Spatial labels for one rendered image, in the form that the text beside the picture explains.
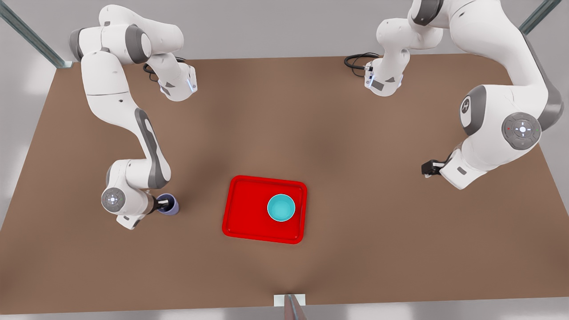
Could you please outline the purple cup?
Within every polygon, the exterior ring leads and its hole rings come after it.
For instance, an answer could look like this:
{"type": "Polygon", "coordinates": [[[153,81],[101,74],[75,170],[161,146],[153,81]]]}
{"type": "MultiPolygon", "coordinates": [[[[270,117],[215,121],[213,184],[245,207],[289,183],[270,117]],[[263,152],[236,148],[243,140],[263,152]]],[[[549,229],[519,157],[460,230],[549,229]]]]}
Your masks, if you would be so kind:
{"type": "Polygon", "coordinates": [[[162,194],[156,200],[158,212],[167,216],[173,216],[179,212],[179,203],[172,194],[162,194]]]}

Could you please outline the teal bowl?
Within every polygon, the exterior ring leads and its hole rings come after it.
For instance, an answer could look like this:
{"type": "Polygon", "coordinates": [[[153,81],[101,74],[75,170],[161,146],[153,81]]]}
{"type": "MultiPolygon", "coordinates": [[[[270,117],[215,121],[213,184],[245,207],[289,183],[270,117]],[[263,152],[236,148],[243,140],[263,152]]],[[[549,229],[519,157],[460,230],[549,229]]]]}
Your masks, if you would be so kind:
{"type": "Polygon", "coordinates": [[[267,205],[269,217],[278,222],[288,221],[296,211],[293,199],[286,194],[276,194],[267,205]]]}

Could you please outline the red tray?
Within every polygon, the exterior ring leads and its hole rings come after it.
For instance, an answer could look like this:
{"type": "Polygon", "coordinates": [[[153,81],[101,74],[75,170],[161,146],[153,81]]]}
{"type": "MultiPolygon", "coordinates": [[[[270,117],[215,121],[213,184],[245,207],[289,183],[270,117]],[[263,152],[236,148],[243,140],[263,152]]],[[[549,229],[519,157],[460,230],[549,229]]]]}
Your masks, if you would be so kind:
{"type": "Polygon", "coordinates": [[[229,186],[222,231],[225,235],[252,240],[297,244],[304,235],[308,189],[291,180],[235,176],[229,186]],[[296,211],[288,221],[269,217],[268,201],[276,194],[290,196],[296,211]]]}

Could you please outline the silver frame post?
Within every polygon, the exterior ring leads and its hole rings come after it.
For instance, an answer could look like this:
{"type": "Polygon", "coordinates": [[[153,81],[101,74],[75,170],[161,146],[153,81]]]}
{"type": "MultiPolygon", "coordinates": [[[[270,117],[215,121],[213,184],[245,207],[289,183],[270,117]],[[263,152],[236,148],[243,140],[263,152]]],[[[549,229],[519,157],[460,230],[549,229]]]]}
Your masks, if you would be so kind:
{"type": "Polygon", "coordinates": [[[524,35],[528,35],[538,24],[542,22],[555,9],[562,0],[543,0],[518,28],[524,35]]]}
{"type": "Polygon", "coordinates": [[[20,36],[56,68],[71,68],[73,61],[62,59],[37,33],[30,28],[12,9],[0,0],[0,17],[20,36]]]}
{"type": "Polygon", "coordinates": [[[273,296],[273,305],[283,307],[284,320],[307,320],[303,310],[305,294],[280,294],[273,296]]]}

